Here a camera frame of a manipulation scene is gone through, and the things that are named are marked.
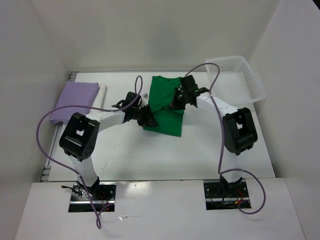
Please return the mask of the green shirt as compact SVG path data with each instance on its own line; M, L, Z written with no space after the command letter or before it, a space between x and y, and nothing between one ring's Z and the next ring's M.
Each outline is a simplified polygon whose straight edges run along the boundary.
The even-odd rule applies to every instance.
M146 126L143 128L145 131L174 137L182 135L184 111L169 109L175 89L180 86L180 79L180 77L166 78L160 75L152 77L148 104L158 126Z

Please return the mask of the white t shirt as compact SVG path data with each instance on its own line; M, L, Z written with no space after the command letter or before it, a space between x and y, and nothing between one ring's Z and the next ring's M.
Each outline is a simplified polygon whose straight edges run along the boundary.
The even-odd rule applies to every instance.
M98 92L93 101L92 107L102 109L105 102L107 86L104 84L100 84L98 86Z

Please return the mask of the purple shirt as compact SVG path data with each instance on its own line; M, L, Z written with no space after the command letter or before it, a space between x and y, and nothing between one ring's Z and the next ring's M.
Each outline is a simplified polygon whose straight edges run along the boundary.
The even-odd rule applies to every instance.
M67 81L55 108L64 106L92 106L96 95L99 91L97 82L72 82ZM88 108L82 107L67 107L54 111L50 116L50 121L53 124L67 123L74 113L86 115L89 113Z

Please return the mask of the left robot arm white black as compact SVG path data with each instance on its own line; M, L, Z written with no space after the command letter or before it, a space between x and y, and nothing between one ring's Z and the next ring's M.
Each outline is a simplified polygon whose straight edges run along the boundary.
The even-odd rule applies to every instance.
M74 113L59 140L59 146L69 156L77 174L78 190L89 200L96 199L102 192L100 179L95 172L92 153L98 133L116 125L136 120L141 127L157 127L149 105L130 107L125 111L102 111L83 115Z

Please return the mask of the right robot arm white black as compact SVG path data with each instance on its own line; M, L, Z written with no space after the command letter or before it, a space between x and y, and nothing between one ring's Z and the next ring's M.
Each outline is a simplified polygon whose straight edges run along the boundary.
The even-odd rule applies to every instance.
M238 108L224 102L205 87L194 91L176 88L169 109L183 110L188 104L218 117L222 135L222 156L217 169L219 191L230 197L242 183L245 158L258 140L252 113L247 107Z

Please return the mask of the white plastic basket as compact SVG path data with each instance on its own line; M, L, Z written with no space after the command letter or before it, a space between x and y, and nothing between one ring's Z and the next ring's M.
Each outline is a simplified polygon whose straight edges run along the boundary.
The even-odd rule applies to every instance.
M242 56L227 56L205 61L210 81L216 80L212 92L230 105L247 105L267 96L260 76Z

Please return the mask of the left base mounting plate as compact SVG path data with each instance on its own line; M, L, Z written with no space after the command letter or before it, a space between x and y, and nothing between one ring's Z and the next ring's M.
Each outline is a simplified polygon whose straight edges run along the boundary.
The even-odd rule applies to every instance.
M89 198L84 190L80 190L76 182L73 183L70 194L69 213L93 212ZM116 182L100 182L96 193L91 194L92 203L99 213L114 212L116 204Z

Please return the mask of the aluminium table edge rail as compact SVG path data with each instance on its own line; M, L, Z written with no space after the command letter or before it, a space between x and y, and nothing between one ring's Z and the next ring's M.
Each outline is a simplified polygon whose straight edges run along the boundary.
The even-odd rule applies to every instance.
M59 146L58 146L59 145L59 137L61 136L62 128L63 128L63 125L60 122L56 124L55 131L54 131L52 141L51 141L51 146L48 151L45 151L44 147L42 146L42 144L40 142L40 129L41 129L42 123L44 122L44 120L47 117L49 118L52 115L52 113L57 110L58 109L54 108L54 109L48 111L47 113L45 113L40 118L40 120L37 124L37 127L36 127L36 132L35 132L36 144L37 144L40 152L46 158L45 167L43 168L42 177L40 180L41 182L50 182L49 178L50 178L50 176L53 175L53 170L56 169L57 166L59 166L60 168L64 168L65 170L71 171L72 176L76 175L76 173L74 173L73 167L67 165L65 162L54 159L54 156L57 153L57 150L59 148Z

